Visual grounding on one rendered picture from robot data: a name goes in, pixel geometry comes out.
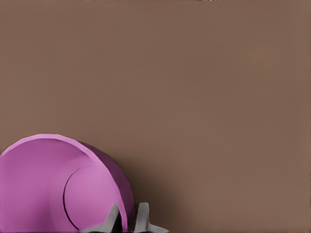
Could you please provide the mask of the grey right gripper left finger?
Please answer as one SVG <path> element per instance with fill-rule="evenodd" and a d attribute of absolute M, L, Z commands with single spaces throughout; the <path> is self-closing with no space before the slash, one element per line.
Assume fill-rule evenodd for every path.
<path fill-rule="evenodd" d="M 121 233 L 120 211 L 117 203 L 113 204 L 104 223 L 83 229 L 83 233 Z"/>

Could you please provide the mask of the pink bowl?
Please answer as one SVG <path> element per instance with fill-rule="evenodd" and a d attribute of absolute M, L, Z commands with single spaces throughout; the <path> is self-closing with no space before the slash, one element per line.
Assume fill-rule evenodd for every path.
<path fill-rule="evenodd" d="M 23 138 L 0 155 L 0 232 L 80 232 L 116 204 L 123 231 L 134 197 L 118 164 L 98 148 L 58 134 Z"/>

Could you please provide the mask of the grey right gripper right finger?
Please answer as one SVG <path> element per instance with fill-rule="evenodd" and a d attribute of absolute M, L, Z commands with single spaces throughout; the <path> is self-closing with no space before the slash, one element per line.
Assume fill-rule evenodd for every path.
<path fill-rule="evenodd" d="M 135 224 L 135 233 L 168 233 L 169 230 L 156 226 L 150 222 L 149 203 L 141 202 L 138 206 L 138 214 Z"/>

